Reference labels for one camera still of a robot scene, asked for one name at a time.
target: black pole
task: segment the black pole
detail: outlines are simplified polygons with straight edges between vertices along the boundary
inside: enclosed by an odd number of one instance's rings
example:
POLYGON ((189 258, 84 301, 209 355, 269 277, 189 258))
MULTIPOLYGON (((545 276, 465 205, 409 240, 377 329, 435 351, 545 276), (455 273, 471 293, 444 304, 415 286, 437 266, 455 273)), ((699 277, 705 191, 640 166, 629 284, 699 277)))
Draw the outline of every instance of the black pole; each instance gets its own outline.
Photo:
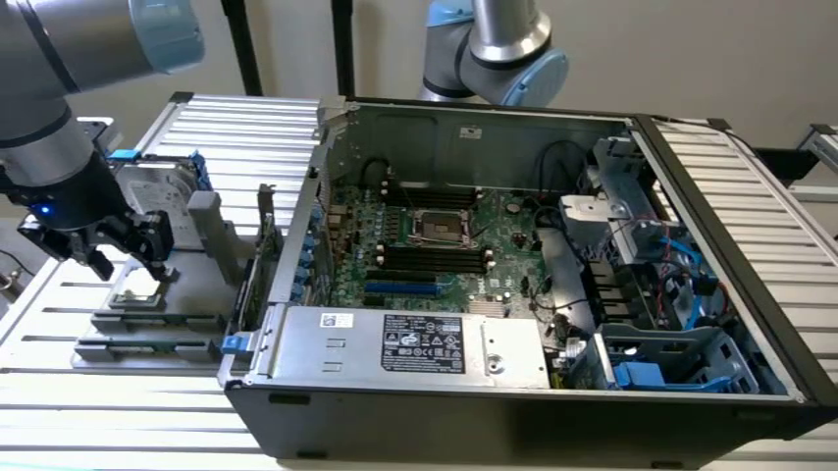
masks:
POLYGON ((352 48, 353 0, 330 0, 330 29, 334 37, 337 93, 355 96, 355 52, 352 48))
POLYGON ((230 37, 236 48, 236 59, 238 60, 238 70, 241 71, 241 82, 244 93, 250 96, 261 96, 261 79, 258 78, 258 65, 256 62, 256 52, 252 48, 252 38, 249 37, 249 23, 246 22, 246 7, 244 0, 221 0, 221 8, 226 16, 226 23, 230 27, 230 37))

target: power supply label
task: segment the power supply label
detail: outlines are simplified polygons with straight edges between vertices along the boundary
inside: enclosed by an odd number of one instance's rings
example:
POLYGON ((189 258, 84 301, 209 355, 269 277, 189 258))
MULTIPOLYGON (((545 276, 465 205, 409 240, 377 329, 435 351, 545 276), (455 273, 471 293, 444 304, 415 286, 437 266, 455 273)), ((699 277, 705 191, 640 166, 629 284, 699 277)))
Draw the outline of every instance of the power supply label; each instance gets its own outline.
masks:
POLYGON ((401 373, 463 375, 461 319, 384 314, 381 367, 401 373))

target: metal workbench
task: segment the metal workbench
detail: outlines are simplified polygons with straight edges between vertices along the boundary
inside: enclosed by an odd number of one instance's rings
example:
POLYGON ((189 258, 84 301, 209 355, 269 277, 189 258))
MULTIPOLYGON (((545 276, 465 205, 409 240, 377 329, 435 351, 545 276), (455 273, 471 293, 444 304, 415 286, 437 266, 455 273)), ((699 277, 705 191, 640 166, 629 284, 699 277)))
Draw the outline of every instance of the metal workbench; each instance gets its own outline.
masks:
MULTIPOLYGON (((182 156, 200 149, 212 184, 221 193, 222 215, 234 221, 241 233, 252 234, 260 183, 274 184, 277 220, 281 225, 289 223, 314 146, 314 123, 314 101, 196 95, 188 102, 169 104, 137 148, 145 153, 182 156)), ((735 172, 731 178, 743 179, 728 185, 700 181, 717 188, 747 189, 748 196, 739 197, 731 190, 712 198, 735 206, 724 211, 761 211, 744 205, 749 195, 759 192, 764 195, 759 204, 778 214, 778 236, 796 237, 803 242, 810 228, 795 226, 803 223, 799 215, 783 216, 783 208, 795 206, 794 202, 771 199, 774 189, 765 186, 752 159, 733 150, 732 143, 700 129, 669 130, 664 136, 693 178, 705 179, 707 176, 699 177, 707 166, 701 164, 715 162, 735 172), (715 143, 703 146, 705 140, 715 143)), ((732 227, 745 256, 753 264, 767 267, 756 271, 772 273, 770 266, 780 262, 761 260, 763 252, 748 249, 751 226, 732 227)), ((798 263, 803 256, 830 256, 807 248, 803 251, 790 253, 791 259, 782 263, 798 263)), ((768 253, 779 256, 786 252, 768 253)), ((838 269, 795 270, 806 283, 819 283, 815 288, 826 291, 828 299, 834 298, 838 289, 820 285, 838 283, 838 269)), ((174 376, 165 377, 85 375, 73 371, 74 339, 89 329, 90 311, 102 305, 108 287, 73 262, 58 265, 49 260, 0 320, 0 469, 280 469, 273 459, 258 452, 213 377, 186 376, 186 371, 169 372, 174 376)), ((828 317, 824 310, 818 312, 816 306, 806 304, 806 299, 783 289, 782 284, 775 290, 783 307, 794 308, 799 314, 792 322, 838 381, 838 318, 828 317)), ((282 465, 290 469, 463 469, 309 461, 282 465)), ((705 469, 835 470, 838 424, 822 427, 794 442, 748 444, 705 469)))

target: black ram slot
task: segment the black ram slot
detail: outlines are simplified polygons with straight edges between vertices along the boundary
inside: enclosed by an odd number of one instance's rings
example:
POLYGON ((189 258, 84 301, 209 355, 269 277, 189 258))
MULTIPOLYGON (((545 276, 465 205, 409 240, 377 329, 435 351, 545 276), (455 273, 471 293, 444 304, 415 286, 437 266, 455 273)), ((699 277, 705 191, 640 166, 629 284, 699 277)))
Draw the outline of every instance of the black ram slot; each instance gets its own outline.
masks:
POLYGON ((472 191, 437 191, 427 188, 393 188, 384 198, 387 206, 428 209, 468 209, 476 201, 472 191))
POLYGON ((381 268, 436 273, 485 273, 483 250, 424 247, 388 247, 381 268))
POLYGON ((384 282, 435 283, 436 277, 429 273, 396 272, 393 270, 369 270, 367 272, 367 280, 379 280, 384 282))

